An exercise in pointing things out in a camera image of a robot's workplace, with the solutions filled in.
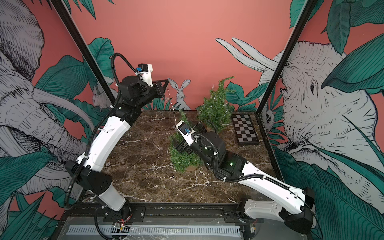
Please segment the large green christmas tree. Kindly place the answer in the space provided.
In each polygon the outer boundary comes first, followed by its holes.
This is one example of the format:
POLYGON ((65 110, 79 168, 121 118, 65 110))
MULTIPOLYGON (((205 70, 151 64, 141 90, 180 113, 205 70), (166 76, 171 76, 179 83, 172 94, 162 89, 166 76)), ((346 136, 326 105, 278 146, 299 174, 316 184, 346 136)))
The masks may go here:
POLYGON ((202 160, 198 157, 196 153, 192 152, 191 154, 187 154, 187 153, 181 154, 175 149, 175 141, 178 141, 178 142, 184 141, 182 135, 179 133, 178 130, 177 132, 175 132, 169 137, 169 140, 170 140, 170 146, 169 146, 170 159, 175 170, 177 170, 180 173, 184 173, 185 168, 188 166, 201 167, 203 165, 202 160))

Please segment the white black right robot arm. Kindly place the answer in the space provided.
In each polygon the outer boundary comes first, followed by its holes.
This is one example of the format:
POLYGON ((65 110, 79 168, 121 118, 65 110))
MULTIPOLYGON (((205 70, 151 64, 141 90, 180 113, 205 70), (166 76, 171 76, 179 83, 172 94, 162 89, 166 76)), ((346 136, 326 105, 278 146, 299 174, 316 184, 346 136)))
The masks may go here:
POLYGON ((220 182, 239 183, 269 198, 269 201, 245 201, 241 209, 243 215, 252 220, 279 221, 300 234, 311 232, 315 218, 312 189, 296 188, 264 173, 245 158, 228 151, 215 132, 200 133, 184 121, 179 121, 175 128, 184 139, 180 143, 174 140, 180 153, 196 153, 220 182))

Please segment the small green christmas tree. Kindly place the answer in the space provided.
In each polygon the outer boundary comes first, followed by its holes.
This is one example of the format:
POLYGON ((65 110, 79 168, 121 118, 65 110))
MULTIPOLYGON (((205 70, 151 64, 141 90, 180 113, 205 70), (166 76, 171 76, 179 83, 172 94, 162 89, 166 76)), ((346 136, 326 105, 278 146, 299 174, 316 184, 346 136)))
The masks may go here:
POLYGON ((221 132, 230 123, 231 106, 226 100, 227 93, 231 91, 225 87, 225 82, 234 77, 219 81, 218 88, 210 90, 210 97, 204 98, 204 103, 197 107, 198 119, 205 124, 213 124, 217 132, 221 132))

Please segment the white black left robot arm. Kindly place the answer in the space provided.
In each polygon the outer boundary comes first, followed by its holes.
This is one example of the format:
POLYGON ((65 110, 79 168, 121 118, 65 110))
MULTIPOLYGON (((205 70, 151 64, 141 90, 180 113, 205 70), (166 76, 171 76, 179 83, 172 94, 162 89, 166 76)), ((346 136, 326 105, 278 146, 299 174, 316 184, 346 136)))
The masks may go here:
POLYGON ((75 161, 68 161, 66 170, 72 179, 64 198, 64 208, 71 210, 70 195, 75 184, 90 191, 112 211, 120 211, 126 199, 113 186, 112 177, 102 172, 110 153, 121 137, 134 125, 142 109, 156 98, 162 98, 168 80, 153 81, 151 64, 139 64, 132 68, 134 75, 122 81, 114 76, 119 88, 117 99, 109 112, 100 120, 87 143, 85 152, 75 161))

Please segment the large tree wooden base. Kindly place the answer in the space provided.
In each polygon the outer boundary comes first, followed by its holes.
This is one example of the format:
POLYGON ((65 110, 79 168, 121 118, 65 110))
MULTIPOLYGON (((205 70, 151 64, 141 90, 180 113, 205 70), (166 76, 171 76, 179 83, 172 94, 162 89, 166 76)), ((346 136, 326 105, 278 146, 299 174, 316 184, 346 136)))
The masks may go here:
POLYGON ((188 166, 185 168, 185 171, 193 172, 193 171, 197 170, 198 168, 199 168, 198 166, 188 166))

